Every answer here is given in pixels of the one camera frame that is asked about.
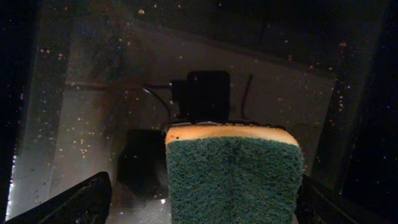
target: sponge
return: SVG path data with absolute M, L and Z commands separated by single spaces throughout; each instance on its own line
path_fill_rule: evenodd
M 172 223 L 292 223 L 303 154 L 287 132 L 181 126 L 166 146 Z

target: wire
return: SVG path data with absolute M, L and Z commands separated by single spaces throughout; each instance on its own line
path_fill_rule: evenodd
M 167 114 L 168 114 L 168 116 L 169 116 L 169 121 L 171 121 L 172 115 L 171 115 L 171 112 L 170 112 L 170 108 L 167 106 L 167 104 L 165 103 L 165 101 L 162 100 L 161 97 L 158 96 L 154 91 L 148 89 L 147 87 L 143 86 L 142 89 L 143 89 L 145 92 L 147 92 L 147 93 L 151 94 L 152 96 L 154 96 L 155 98 L 157 98 L 157 99 L 162 103 L 163 107 L 166 109 Z
M 244 114 L 244 107 L 246 104 L 246 98 L 248 97 L 249 89 L 250 89 L 250 84 L 251 80 L 253 79 L 253 75 L 250 74 L 248 78 L 248 83 L 246 84 L 246 89 L 244 90 L 243 98 L 242 98 L 242 103 L 241 103 L 241 117 L 242 119 L 248 119 L 245 114 Z
M 164 89 L 168 90 L 172 88 L 171 85 L 143 85 L 143 87 L 155 90 L 164 90 Z

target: black object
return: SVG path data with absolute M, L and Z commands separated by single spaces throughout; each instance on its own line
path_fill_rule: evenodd
M 118 159 L 118 182 L 142 200 L 167 198 L 165 136 L 162 131 L 132 129 Z
M 190 72 L 186 81 L 172 81 L 172 99 L 180 104 L 180 119 L 227 122 L 230 76 L 225 71 Z
M 334 194 L 306 175 L 303 175 L 303 184 L 298 194 L 295 214 L 299 223 L 392 223 L 342 195 Z
M 111 204 L 109 175 L 99 172 L 60 195 L 7 221 L 23 223 L 105 223 Z

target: black device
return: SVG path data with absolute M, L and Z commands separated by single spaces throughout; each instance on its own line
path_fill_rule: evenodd
M 193 71 L 186 81 L 171 81 L 172 100 L 180 105 L 178 119 L 190 123 L 227 122 L 230 81 L 226 71 Z
M 131 129 L 118 159 L 118 182 L 139 200 L 167 198 L 165 136 L 162 131 Z

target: green scouring pad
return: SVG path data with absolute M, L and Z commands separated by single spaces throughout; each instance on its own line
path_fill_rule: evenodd
M 166 145 L 172 223 L 292 223 L 303 154 L 287 132 L 182 126 Z

